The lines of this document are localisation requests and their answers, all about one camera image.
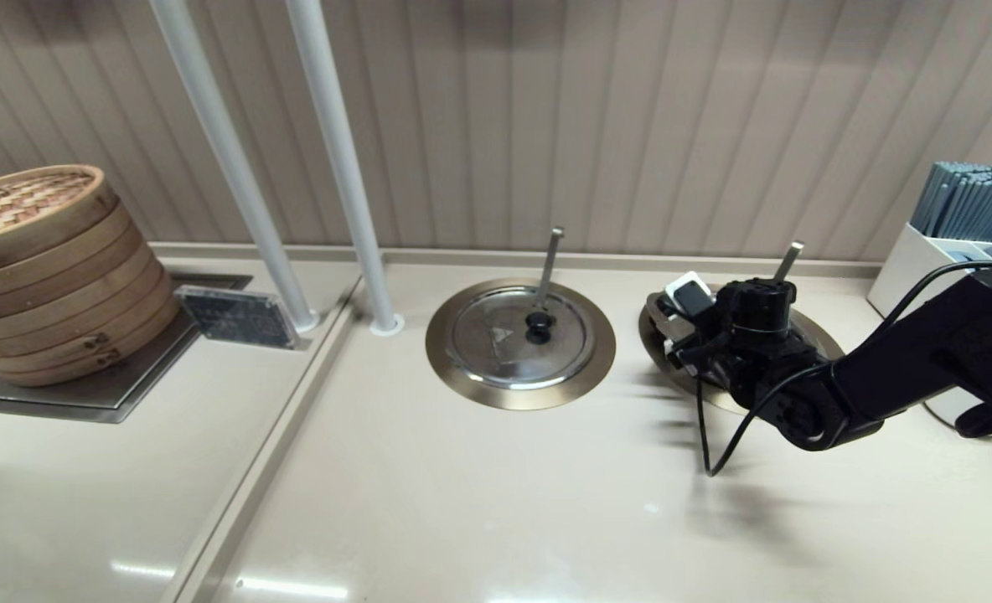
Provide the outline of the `white metal pole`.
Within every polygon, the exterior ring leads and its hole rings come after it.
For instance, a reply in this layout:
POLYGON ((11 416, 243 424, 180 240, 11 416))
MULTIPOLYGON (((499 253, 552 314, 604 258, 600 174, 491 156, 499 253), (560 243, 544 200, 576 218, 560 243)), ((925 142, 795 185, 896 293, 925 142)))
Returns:
POLYGON ((148 4, 206 140, 220 165, 233 202, 284 302, 290 323, 297 333, 311 332, 320 323, 320 317, 308 304, 282 245, 265 196, 199 39, 189 4, 187 0, 148 0, 148 4))
POLYGON ((306 84, 323 135, 325 152, 338 186, 355 256, 369 295, 370 331, 389 338, 401 332, 404 318, 394 310, 386 286, 384 256, 379 247, 361 167, 349 123, 338 66, 321 0, 287 0, 292 31, 306 84))

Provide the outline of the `grey chopsticks bundle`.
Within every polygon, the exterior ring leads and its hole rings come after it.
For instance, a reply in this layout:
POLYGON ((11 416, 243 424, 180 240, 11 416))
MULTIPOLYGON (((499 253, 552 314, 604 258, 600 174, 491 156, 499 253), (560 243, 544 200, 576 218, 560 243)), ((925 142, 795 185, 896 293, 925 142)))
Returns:
POLYGON ((937 162, 909 224, 928 238, 992 241, 992 165, 937 162))

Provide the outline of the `white round jar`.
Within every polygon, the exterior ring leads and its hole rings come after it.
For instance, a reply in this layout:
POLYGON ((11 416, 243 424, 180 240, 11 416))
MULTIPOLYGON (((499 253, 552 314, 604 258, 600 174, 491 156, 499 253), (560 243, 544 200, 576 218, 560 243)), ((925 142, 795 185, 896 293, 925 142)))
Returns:
POLYGON ((982 402, 982 400, 971 396, 971 394, 963 390, 960 390, 960 392, 949 390, 949 392, 938 394, 938 396, 926 400, 924 405, 938 420, 948 425, 949 428, 956 429, 956 423, 959 417, 964 412, 978 407, 982 402))

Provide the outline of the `bamboo steamer baskets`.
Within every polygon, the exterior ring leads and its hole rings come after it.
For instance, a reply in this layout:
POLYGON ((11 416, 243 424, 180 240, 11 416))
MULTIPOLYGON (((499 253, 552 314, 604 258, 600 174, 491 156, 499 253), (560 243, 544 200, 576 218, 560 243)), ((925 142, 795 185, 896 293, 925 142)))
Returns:
POLYGON ((98 167, 0 177, 0 378, 21 387, 117 366, 177 319, 173 280, 98 167))

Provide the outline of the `white cutlery holder box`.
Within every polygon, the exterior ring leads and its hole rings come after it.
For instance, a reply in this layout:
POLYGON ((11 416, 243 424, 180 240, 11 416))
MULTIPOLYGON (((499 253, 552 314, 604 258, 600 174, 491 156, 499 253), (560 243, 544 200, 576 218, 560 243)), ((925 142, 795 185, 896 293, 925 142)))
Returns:
POLYGON ((926 236, 910 223, 902 226, 867 299, 886 317, 930 271, 956 260, 992 260, 985 252, 992 243, 926 236))

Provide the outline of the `steel inset tray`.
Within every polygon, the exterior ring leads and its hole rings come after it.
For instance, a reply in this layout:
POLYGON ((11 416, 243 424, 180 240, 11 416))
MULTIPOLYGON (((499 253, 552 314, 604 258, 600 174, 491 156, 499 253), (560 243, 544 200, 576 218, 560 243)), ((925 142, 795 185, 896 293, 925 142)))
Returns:
POLYGON ((200 336, 184 310, 136 354, 106 370, 47 387, 0 379, 0 415, 120 424, 200 336))

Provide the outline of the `clear acrylic label stand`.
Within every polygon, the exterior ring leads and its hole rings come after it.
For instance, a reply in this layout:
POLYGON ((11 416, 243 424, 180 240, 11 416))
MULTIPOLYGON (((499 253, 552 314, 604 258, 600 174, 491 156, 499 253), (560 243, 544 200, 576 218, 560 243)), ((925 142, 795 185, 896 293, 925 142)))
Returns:
POLYGON ((179 286, 173 294, 205 338, 284 350, 300 347, 296 328, 273 294, 191 285, 179 286))

